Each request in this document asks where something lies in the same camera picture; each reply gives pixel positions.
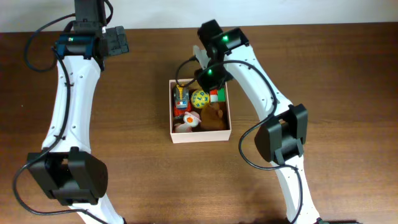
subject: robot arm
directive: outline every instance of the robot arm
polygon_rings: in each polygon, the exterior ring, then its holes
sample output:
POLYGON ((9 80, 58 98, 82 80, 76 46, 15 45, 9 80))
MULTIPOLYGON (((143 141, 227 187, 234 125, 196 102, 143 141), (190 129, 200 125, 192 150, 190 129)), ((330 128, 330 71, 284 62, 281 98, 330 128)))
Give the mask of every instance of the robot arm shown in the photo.
MULTIPOLYGON (((199 47, 194 46, 194 54, 204 71, 217 62, 239 60, 255 66, 265 76, 277 97, 277 109, 274 113, 275 117, 260 128, 256 136, 256 146, 263 158, 270 162, 273 167, 291 165, 298 169, 302 180, 303 206, 295 223, 316 223, 320 216, 312 202, 303 167, 302 145, 305 142, 307 131, 307 111, 302 105, 292 106, 292 103, 271 82, 258 62, 253 48, 248 44, 247 39, 239 29, 226 33, 222 33, 220 30, 215 21, 203 24, 198 31, 198 35, 207 50, 200 50, 199 47), (290 133, 289 129, 294 129, 294 126, 301 130, 290 133)), ((271 91, 265 81, 253 69, 240 63, 226 63, 224 70, 219 69, 217 72, 221 74, 219 77, 214 72, 211 73, 211 77, 207 74, 197 77, 198 83, 204 90, 209 90, 214 86, 222 86, 222 82, 231 79, 228 77, 231 75, 238 81, 251 100, 260 121, 272 113, 274 99, 271 91)), ((298 177, 293 169, 277 169, 275 171, 285 197, 287 218, 292 221, 299 210, 300 188, 298 177)))
MULTIPOLYGON (((65 76, 68 75, 71 83, 71 98, 69 118, 64 132, 65 139, 60 141, 50 153, 52 153, 52 155, 54 155, 54 153, 69 154, 71 148, 77 147, 80 152, 91 154, 89 139, 91 105, 95 86, 100 78, 101 69, 93 58, 85 60, 82 56, 66 56, 63 59, 63 63, 67 68, 68 74, 64 74, 61 65, 58 63, 57 96, 50 129, 43 142, 42 148, 49 147, 53 143, 54 135, 60 132, 65 114, 65 102, 67 100, 65 76)), ((63 191, 62 194, 58 194, 58 192, 54 193, 54 191, 57 191, 55 189, 51 189, 51 191, 53 192, 52 194, 55 194, 61 201, 67 197, 69 197, 69 200, 72 200, 73 197, 72 204, 68 204, 71 209, 88 210, 91 214, 106 223, 125 223, 123 218, 114 210, 106 194, 98 198, 98 202, 91 204, 82 200, 86 196, 79 198, 79 196, 72 194, 72 192, 77 189, 70 188, 70 190, 67 190, 67 188, 67 185, 60 187, 58 191, 63 191)), ((85 223, 98 223, 88 215, 83 213, 78 214, 85 223)))
MULTIPOLYGON (((116 213, 106 195, 106 165, 91 155, 89 128, 93 95, 104 70, 104 60, 127 53, 129 48, 123 27, 105 29, 113 14, 108 0, 75 0, 75 11, 67 17, 73 15, 76 20, 67 25, 53 50, 58 59, 58 88, 43 153, 28 154, 27 164, 13 180, 13 190, 18 202, 36 215, 78 212, 85 223, 122 224, 126 221, 116 213), (104 3, 111 10, 108 18, 104 3), (27 206, 16 188, 17 178, 24 169, 29 170, 48 198, 71 210, 38 212, 27 206)), ((31 39, 49 24, 36 31, 31 39)))

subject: green block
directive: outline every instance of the green block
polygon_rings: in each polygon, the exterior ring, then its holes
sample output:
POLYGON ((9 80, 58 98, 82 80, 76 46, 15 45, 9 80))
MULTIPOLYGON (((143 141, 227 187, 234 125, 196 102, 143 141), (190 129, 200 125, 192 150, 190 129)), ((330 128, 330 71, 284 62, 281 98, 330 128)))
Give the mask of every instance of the green block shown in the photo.
POLYGON ((218 101, 219 102, 225 102, 225 90, 224 90, 224 88, 219 89, 218 92, 217 92, 217 95, 218 95, 218 101))

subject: stuffed animal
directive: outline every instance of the stuffed animal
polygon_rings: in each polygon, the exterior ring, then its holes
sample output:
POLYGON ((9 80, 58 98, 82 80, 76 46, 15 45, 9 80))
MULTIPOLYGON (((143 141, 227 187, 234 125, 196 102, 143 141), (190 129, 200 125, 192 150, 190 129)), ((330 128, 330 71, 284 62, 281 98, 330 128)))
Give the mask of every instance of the stuffed animal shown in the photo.
POLYGON ((192 132, 192 128, 198 126, 201 122, 200 115, 194 111, 185 112, 183 120, 183 124, 178 123, 174 125, 176 133, 190 133, 192 132))
POLYGON ((223 111, 218 103, 208 103, 202 109, 200 127, 207 131, 226 130, 226 122, 223 119, 223 111))

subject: brown teddy bear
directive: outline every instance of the brown teddy bear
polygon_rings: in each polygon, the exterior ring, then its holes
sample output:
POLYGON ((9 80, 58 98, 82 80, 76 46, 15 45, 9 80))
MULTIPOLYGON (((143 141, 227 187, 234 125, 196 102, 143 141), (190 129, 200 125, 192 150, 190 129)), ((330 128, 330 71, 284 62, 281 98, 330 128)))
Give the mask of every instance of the brown teddy bear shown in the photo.
POLYGON ((218 103, 208 103, 202 109, 200 127, 207 131, 220 131, 226 129, 223 111, 218 103))

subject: white toy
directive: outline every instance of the white toy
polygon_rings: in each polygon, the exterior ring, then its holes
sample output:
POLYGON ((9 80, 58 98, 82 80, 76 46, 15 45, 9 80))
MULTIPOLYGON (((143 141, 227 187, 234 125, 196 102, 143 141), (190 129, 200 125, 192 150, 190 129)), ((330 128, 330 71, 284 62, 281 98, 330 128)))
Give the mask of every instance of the white toy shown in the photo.
POLYGON ((198 126, 198 124, 201 123, 200 115, 194 111, 185 112, 183 120, 183 124, 178 123, 174 125, 176 133, 190 133, 192 132, 192 128, 198 126))

